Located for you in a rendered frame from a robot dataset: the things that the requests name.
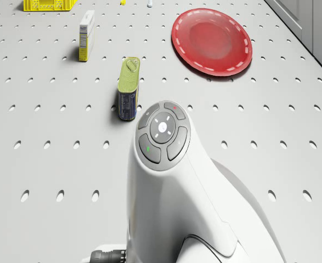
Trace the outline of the yellow basket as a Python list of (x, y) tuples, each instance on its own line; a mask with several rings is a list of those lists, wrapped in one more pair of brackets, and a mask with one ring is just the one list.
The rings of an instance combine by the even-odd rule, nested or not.
[(23, 0), (23, 9), (26, 12), (69, 11), (77, 0)]

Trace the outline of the flat-sided can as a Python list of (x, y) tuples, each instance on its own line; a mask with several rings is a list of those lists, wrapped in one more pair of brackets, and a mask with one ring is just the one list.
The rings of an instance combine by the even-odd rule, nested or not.
[(127, 57), (122, 63), (118, 81), (118, 114), (124, 121), (135, 119), (138, 106), (140, 60)]

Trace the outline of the white cabinet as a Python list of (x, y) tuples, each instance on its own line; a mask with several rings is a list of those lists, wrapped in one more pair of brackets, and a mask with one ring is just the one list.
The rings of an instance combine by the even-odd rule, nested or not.
[(322, 0), (264, 0), (322, 65)]

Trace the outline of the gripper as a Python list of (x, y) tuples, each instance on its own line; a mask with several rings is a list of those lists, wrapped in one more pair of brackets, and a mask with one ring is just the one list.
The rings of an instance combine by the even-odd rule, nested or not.
[(89, 263), (126, 263), (125, 244), (103, 244), (91, 252)]

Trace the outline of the red plate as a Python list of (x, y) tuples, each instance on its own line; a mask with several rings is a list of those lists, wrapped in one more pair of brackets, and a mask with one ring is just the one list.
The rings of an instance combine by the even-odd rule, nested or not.
[(182, 59), (208, 75), (232, 76), (252, 61), (253, 47), (247, 32), (217, 10), (187, 10), (173, 23), (171, 37)]

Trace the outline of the yellow and white box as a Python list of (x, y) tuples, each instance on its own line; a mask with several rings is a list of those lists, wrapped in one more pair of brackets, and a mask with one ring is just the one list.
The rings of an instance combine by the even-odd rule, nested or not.
[(88, 10), (80, 22), (79, 61), (88, 61), (94, 46), (95, 11)]

